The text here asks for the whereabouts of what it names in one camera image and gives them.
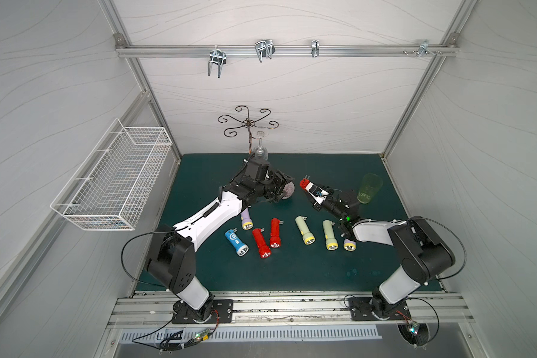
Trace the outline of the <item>pale green flashlight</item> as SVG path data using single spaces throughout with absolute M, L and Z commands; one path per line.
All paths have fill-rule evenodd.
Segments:
M 335 223 L 331 220 L 325 220 L 322 222 L 322 227 L 325 235 L 325 245 L 328 251 L 335 251 L 338 249 L 339 244 L 334 234 Z
M 307 225 L 307 217 L 306 216 L 297 216 L 295 218 L 295 223 L 299 229 L 299 232 L 302 236 L 302 240 L 306 246 L 309 246 L 313 244 L 316 241 L 316 238 L 314 235 L 310 232 L 310 229 Z

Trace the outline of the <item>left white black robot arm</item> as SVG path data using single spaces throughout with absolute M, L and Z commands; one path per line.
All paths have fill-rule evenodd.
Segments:
M 225 222 L 240 215 L 261 198 L 278 203 L 294 193 L 293 177 L 270 162 L 249 156 L 243 167 L 210 204 L 171 227 L 154 232 L 145 270 L 183 303 L 188 316 L 206 322 L 213 312 L 213 294 L 196 277 L 195 254 L 201 244 Z

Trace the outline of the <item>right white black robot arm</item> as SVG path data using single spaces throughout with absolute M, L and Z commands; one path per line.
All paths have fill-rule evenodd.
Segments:
M 376 319 L 389 319 L 410 294 L 456 263 L 452 250 L 422 216 L 391 222 L 363 219 L 355 192 L 336 195 L 331 187 L 308 178 L 301 180 L 300 187 L 316 210 L 324 209 L 337 219 L 345 250 L 353 251 L 357 242 L 395 249 L 399 267 L 374 289 L 365 305 Z

